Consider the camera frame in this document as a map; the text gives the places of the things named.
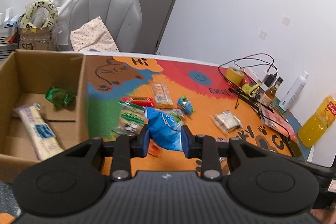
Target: open cardboard box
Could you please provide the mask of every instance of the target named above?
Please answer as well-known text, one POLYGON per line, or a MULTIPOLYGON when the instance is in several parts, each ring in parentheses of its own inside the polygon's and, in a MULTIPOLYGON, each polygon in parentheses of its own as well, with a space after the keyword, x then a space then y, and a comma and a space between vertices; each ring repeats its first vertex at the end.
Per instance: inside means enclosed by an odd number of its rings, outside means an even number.
POLYGON ((0 67, 0 180, 12 182, 18 173, 36 163, 23 122, 13 109, 38 103, 63 149, 86 139, 87 76, 85 56, 51 51, 12 52, 0 67), (69 109, 55 107, 44 98, 52 86, 76 94, 69 109))

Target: bottle of brown liquid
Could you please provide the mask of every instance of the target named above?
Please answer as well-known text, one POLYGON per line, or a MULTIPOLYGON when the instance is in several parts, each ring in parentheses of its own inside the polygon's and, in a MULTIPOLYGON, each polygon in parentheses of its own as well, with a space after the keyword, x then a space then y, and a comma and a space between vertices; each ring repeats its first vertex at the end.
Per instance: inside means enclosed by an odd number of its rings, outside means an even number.
POLYGON ((275 84, 271 86, 268 90, 266 90, 265 93, 260 97, 259 102, 261 102, 265 106, 269 106, 273 102, 275 94, 279 86, 281 85, 282 81, 283 79, 279 77, 275 82, 275 84))

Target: green painted area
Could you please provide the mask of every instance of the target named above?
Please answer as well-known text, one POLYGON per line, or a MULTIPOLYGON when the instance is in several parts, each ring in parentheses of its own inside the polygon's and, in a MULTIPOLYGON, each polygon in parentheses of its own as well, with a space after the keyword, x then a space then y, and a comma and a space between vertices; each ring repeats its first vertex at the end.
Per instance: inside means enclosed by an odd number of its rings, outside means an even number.
POLYGON ((113 130, 118 125, 120 114, 119 99, 97 100, 89 98, 89 135, 100 136, 107 140, 115 140, 117 134, 113 130))

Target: person's hand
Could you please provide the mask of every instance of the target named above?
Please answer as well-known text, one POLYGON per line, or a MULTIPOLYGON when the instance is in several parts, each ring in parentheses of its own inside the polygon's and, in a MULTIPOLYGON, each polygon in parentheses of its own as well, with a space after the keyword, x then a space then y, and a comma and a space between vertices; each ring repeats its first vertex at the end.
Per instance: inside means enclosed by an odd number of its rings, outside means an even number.
POLYGON ((336 223, 336 209, 312 209, 310 213, 323 224, 335 224, 336 223))

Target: yellow tape roll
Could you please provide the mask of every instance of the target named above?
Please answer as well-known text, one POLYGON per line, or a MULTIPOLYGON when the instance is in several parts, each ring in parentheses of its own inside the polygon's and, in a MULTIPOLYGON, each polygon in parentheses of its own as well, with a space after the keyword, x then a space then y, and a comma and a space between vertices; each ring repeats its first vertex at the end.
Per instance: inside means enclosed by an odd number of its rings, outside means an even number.
POLYGON ((225 78, 232 83, 239 85, 244 78, 244 73, 240 70, 229 67, 225 73, 225 78))

